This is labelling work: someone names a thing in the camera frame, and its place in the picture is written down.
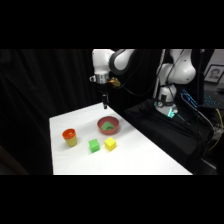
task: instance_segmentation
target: green light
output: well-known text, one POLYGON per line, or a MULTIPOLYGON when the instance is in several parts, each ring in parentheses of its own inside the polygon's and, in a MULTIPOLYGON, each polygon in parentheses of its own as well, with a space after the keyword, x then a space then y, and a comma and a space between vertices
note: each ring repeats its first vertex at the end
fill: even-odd
POLYGON ((169 114, 168 114, 168 117, 170 118, 173 118, 174 117, 174 113, 173 113, 173 108, 170 108, 170 111, 169 111, 169 114))

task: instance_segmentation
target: green cube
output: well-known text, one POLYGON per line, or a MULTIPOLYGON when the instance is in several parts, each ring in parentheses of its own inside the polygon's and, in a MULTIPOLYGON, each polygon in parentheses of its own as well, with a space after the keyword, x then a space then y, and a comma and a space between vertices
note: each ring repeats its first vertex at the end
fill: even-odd
POLYGON ((90 149, 91 149, 92 153, 100 150, 100 145, 99 145, 97 139, 94 139, 94 140, 90 141, 89 146, 90 146, 90 149))
POLYGON ((101 127, 104 131, 113 130, 115 127, 110 122, 105 122, 101 127))

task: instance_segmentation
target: green object in bowl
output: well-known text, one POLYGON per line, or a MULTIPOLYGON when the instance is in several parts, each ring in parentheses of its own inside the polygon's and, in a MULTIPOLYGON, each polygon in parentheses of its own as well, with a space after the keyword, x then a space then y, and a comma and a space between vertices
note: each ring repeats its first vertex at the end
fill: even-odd
POLYGON ((105 122, 101 127, 104 131, 113 130, 115 127, 110 122, 105 122))

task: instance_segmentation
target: cable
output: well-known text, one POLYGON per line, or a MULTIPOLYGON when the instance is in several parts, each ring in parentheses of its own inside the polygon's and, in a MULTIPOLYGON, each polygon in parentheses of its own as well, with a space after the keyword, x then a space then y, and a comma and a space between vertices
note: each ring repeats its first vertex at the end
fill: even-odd
MULTIPOLYGON (((164 57, 164 59, 163 59, 163 62, 166 60, 169 51, 170 51, 170 49, 167 50, 166 55, 165 55, 165 57, 164 57)), ((141 97, 141 96, 145 96, 145 95, 147 95, 147 94, 151 91, 151 89, 153 88, 153 86, 154 86, 154 84, 155 84, 155 82, 156 82, 156 80, 157 80, 157 77, 159 76, 160 71, 161 71, 161 69, 162 69, 162 65, 163 65, 163 63, 161 63, 161 66, 160 66, 160 68, 159 68, 159 70, 158 70, 158 73, 156 74, 156 78, 155 78, 155 80, 153 81, 153 83, 152 83, 151 87, 149 88, 149 90, 147 90, 147 92, 145 92, 145 93, 143 93, 143 94, 136 94, 136 93, 131 92, 131 91, 130 91, 129 89, 127 89, 126 87, 124 87, 124 85, 122 85, 122 87, 123 87, 127 92, 129 92, 130 94, 132 94, 132 95, 134 95, 134 96, 141 97)))
MULTIPOLYGON (((184 98, 183 98, 183 94, 181 93, 181 98, 182 98, 182 100, 185 102, 185 103, 187 103, 193 110, 195 110, 195 111, 197 111, 189 102, 187 102, 184 98)), ((214 132, 214 134, 215 134, 215 128, 214 128, 214 126, 213 126, 213 124, 211 123, 211 121, 204 115, 204 114, 202 114, 200 111, 198 111, 198 114, 200 114, 209 124, 210 124, 210 126, 212 127, 212 130, 213 130, 213 132, 214 132)))
MULTIPOLYGON (((218 110, 218 109, 216 109, 216 111, 218 112, 218 114, 219 114, 219 118, 220 118, 220 121, 221 121, 221 128, 222 128, 222 134, 223 134, 223 120, 222 120, 222 116, 221 116, 221 114, 220 114, 220 111, 218 110)), ((212 151, 212 149, 214 149, 216 146, 217 146, 217 144, 219 143, 219 141, 220 141, 220 139, 222 138, 222 135, 221 135, 221 137, 217 140, 217 142, 215 143, 215 145, 212 147, 212 148, 210 148, 208 151, 210 152, 210 151, 212 151)))
POLYGON ((177 59, 177 61, 174 63, 174 65, 172 66, 172 68, 171 68, 171 70, 170 70, 170 72, 169 72, 169 74, 168 74, 168 76, 167 76, 166 84, 168 84, 170 74, 171 74, 171 72, 173 71, 173 68, 176 66, 177 62, 180 60, 180 56, 179 56, 179 58, 177 59))
POLYGON ((141 60, 140 60, 140 62, 139 62, 139 64, 138 64, 138 66, 137 66, 136 69, 132 72, 132 74, 128 77, 128 79, 125 81, 125 83, 124 83, 122 86, 120 86, 120 87, 118 87, 118 88, 116 88, 116 89, 121 89, 121 88, 123 88, 123 87, 127 84, 127 82, 131 79, 131 77, 132 77, 132 76, 135 74, 135 72, 138 70, 139 66, 141 65, 141 63, 142 63, 142 61, 143 61, 143 58, 144 58, 145 54, 146 54, 146 51, 145 51, 145 53, 143 54, 143 56, 142 56, 142 58, 141 58, 141 60))

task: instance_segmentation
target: yellow cube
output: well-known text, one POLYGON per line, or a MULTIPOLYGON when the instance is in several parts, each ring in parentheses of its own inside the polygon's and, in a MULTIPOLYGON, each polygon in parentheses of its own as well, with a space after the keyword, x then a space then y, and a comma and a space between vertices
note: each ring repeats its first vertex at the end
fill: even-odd
POLYGON ((112 138, 108 138, 106 141, 105 141, 105 146, 106 148, 109 150, 109 151, 112 151, 113 149, 116 148, 116 141, 112 138))

